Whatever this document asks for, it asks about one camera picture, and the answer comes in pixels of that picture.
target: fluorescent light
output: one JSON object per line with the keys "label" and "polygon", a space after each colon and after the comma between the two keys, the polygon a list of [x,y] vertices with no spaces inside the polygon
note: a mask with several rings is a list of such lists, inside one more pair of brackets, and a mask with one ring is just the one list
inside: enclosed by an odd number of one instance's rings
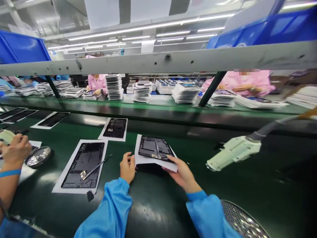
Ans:
{"label": "fluorescent light", "polygon": [[72,47],[72,46],[82,46],[82,45],[89,45],[89,44],[99,44],[99,43],[107,43],[107,42],[115,42],[117,39],[113,40],[106,40],[106,41],[92,41],[92,42],[87,42],[87,43],[80,43],[80,44],[74,44],[74,45],[63,45],[63,46],[54,46],[54,47],[49,47],[48,49],[61,49],[61,48],[67,48],[67,47]]}
{"label": "fluorescent light", "polygon": [[301,7],[310,7],[310,6],[314,6],[314,5],[317,5],[317,2],[299,3],[299,4],[287,5],[287,6],[283,7],[283,10],[284,9],[301,8]]}
{"label": "fluorescent light", "polygon": [[178,31],[178,32],[168,32],[163,34],[157,34],[156,36],[167,36],[167,35],[181,35],[181,34],[188,34],[191,31]]}
{"label": "fluorescent light", "polygon": [[168,23],[153,24],[153,25],[149,25],[149,26],[128,28],[128,29],[124,29],[124,30],[109,31],[109,32],[100,33],[100,34],[75,37],[75,38],[70,38],[69,40],[70,41],[82,40],[82,39],[88,39],[88,38],[94,38],[94,37],[100,37],[100,36],[106,36],[106,35],[121,34],[121,33],[126,33],[126,32],[133,32],[133,31],[141,31],[141,30],[147,30],[147,29],[154,29],[154,28],[166,27],[166,26],[172,26],[172,25],[183,25],[183,24],[191,23],[191,22],[228,18],[228,17],[232,17],[233,15],[234,14],[217,15],[217,16],[203,17],[203,18],[198,17],[198,18],[193,18],[193,19],[188,19],[188,20],[172,21],[172,22],[168,22]]}
{"label": "fluorescent light", "polygon": [[82,48],[71,48],[71,49],[65,49],[67,51],[71,51],[71,50],[81,50]]}
{"label": "fluorescent light", "polygon": [[158,42],[161,42],[161,41],[172,41],[172,40],[183,40],[184,38],[174,38],[174,39],[164,39],[164,40],[158,40]]}
{"label": "fluorescent light", "polygon": [[122,40],[136,40],[136,39],[144,39],[144,38],[150,38],[150,36],[129,37],[129,38],[122,38]]}
{"label": "fluorescent light", "polygon": [[199,29],[197,32],[202,31],[214,31],[214,30],[223,30],[225,27],[216,27],[216,28],[208,28],[208,29]]}
{"label": "fluorescent light", "polygon": [[216,35],[217,35],[217,34],[201,35],[201,36],[189,36],[189,37],[186,37],[186,39],[196,39],[196,38],[212,37],[212,36],[216,36]]}
{"label": "fluorescent light", "polygon": [[154,43],[156,40],[149,40],[149,41],[133,41],[132,44],[144,43],[144,44],[151,44]]}
{"label": "fluorescent light", "polygon": [[117,46],[117,45],[126,45],[126,43],[108,44],[108,45],[106,45],[106,46]]}
{"label": "fluorescent light", "polygon": [[118,41],[118,39],[112,39],[112,40],[106,40],[106,41],[94,41],[94,42],[89,42],[86,44],[100,44],[100,43],[115,42],[115,41]]}
{"label": "fluorescent light", "polygon": [[85,47],[86,49],[102,48],[103,46],[89,46]]}

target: stack of paper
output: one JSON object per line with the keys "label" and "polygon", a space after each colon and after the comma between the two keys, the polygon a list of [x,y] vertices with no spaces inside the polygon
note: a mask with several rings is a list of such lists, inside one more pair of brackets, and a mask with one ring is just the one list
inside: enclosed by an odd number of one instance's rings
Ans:
{"label": "stack of paper", "polygon": [[178,83],[172,91],[176,103],[192,103],[197,93],[201,91],[194,83]]}
{"label": "stack of paper", "polygon": [[156,82],[152,82],[152,92],[156,90]]}
{"label": "stack of paper", "polygon": [[208,101],[211,106],[228,106],[234,107],[234,99],[237,95],[227,89],[216,89]]}
{"label": "stack of paper", "polygon": [[242,106],[248,108],[257,108],[257,109],[280,109],[287,106],[287,103],[267,100],[264,98],[253,97],[253,96],[240,96],[238,95],[235,98],[235,102]]}
{"label": "stack of paper", "polygon": [[79,98],[85,91],[85,88],[71,88],[64,93],[64,97]]}
{"label": "stack of paper", "polygon": [[157,80],[157,90],[160,94],[168,94],[168,82],[165,80]]}
{"label": "stack of paper", "polygon": [[123,88],[120,74],[106,75],[108,100],[122,100]]}
{"label": "stack of paper", "polygon": [[7,85],[0,86],[0,91],[5,92],[5,91],[9,91],[9,90],[11,90],[11,89]]}
{"label": "stack of paper", "polygon": [[135,83],[133,101],[149,103],[152,92],[152,84],[138,85]]}
{"label": "stack of paper", "polygon": [[[71,81],[62,80],[62,81],[53,81],[57,91],[59,94],[64,94],[67,90],[70,90],[74,86],[72,85]],[[54,95],[53,90],[49,83],[39,83],[35,85],[35,88],[38,92],[43,93],[45,96]]]}
{"label": "stack of paper", "polygon": [[133,94],[133,84],[129,84],[126,88],[126,93],[127,94]]}
{"label": "stack of paper", "polygon": [[290,95],[286,100],[308,109],[317,106],[317,86],[306,86],[298,90],[295,94]]}
{"label": "stack of paper", "polygon": [[34,93],[37,93],[35,87],[20,87],[15,88],[12,91],[21,96],[30,96]]}
{"label": "stack of paper", "polygon": [[83,95],[83,99],[84,100],[97,100],[97,98],[100,97],[101,94],[96,96],[93,94],[94,92],[95,92],[95,90],[90,90],[88,92],[85,92]]}

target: small black tool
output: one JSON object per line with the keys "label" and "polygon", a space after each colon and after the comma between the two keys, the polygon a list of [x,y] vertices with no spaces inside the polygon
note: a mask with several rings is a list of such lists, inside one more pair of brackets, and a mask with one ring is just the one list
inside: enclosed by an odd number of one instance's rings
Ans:
{"label": "small black tool", "polygon": [[89,191],[87,192],[87,198],[88,198],[88,202],[90,202],[91,200],[93,200],[93,194],[92,194],[92,191],[91,191],[91,190],[89,190]]}

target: black metal frame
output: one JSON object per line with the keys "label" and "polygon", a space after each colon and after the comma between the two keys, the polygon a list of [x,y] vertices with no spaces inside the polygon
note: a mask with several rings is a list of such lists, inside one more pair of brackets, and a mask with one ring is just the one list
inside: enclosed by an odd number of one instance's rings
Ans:
{"label": "black metal frame", "polygon": [[204,107],[206,106],[207,102],[211,98],[214,91],[217,89],[218,85],[220,84],[221,80],[226,75],[227,71],[219,71],[217,72],[214,80],[209,85],[208,89],[206,90],[204,96],[202,96],[201,101],[199,102],[198,106]]}
{"label": "black metal frame", "polygon": [[58,93],[58,91],[57,91],[57,89],[56,89],[56,87],[55,87],[55,85],[54,85],[54,83],[52,81],[51,76],[50,75],[46,75],[45,78],[46,78],[47,82],[49,83],[49,85],[51,86],[51,88],[53,90],[53,93],[55,94],[56,98],[60,98],[60,95],[59,95],[59,93]]}

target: blue plastic bin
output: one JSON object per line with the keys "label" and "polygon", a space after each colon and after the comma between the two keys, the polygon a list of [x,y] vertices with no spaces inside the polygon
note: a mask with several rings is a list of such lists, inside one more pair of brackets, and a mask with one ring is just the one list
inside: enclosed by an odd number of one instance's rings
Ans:
{"label": "blue plastic bin", "polygon": [[210,38],[207,49],[243,47],[317,39],[317,6],[277,14]]}
{"label": "blue plastic bin", "polygon": [[0,31],[0,64],[50,60],[43,39]]}

